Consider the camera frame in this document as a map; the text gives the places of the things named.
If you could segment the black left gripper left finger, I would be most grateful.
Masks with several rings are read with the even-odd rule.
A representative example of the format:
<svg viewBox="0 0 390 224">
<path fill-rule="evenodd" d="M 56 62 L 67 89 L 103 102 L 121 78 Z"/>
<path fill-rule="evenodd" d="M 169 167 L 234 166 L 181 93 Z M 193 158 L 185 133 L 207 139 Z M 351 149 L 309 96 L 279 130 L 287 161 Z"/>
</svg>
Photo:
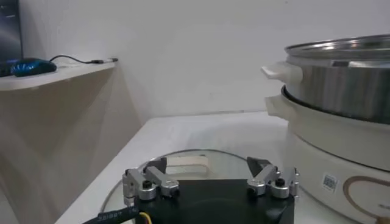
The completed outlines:
<svg viewBox="0 0 390 224">
<path fill-rule="evenodd" d="M 124 204 L 131 205 L 132 198 L 141 201 L 155 200 L 158 195 L 177 198 L 180 195 L 179 182 L 166 174 L 167 157 L 149 161 L 141 170 L 127 169 L 122 175 Z"/>
</svg>

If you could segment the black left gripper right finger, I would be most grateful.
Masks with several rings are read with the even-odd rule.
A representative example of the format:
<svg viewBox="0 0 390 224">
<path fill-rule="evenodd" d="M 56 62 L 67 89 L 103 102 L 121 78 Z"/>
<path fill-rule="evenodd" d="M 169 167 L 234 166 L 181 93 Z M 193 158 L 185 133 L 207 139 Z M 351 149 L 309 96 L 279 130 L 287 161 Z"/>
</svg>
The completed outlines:
<svg viewBox="0 0 390 224">
<path fill-rule="evenodd" d="M 277 199 L 299 196 L 299 173 L 295 167 L 280 170 L 266 159 L 246 158 L 252 178 L 247 180 L 247 192 L 250 197 L 258 198 L 271 192 Z"/>
</svg>

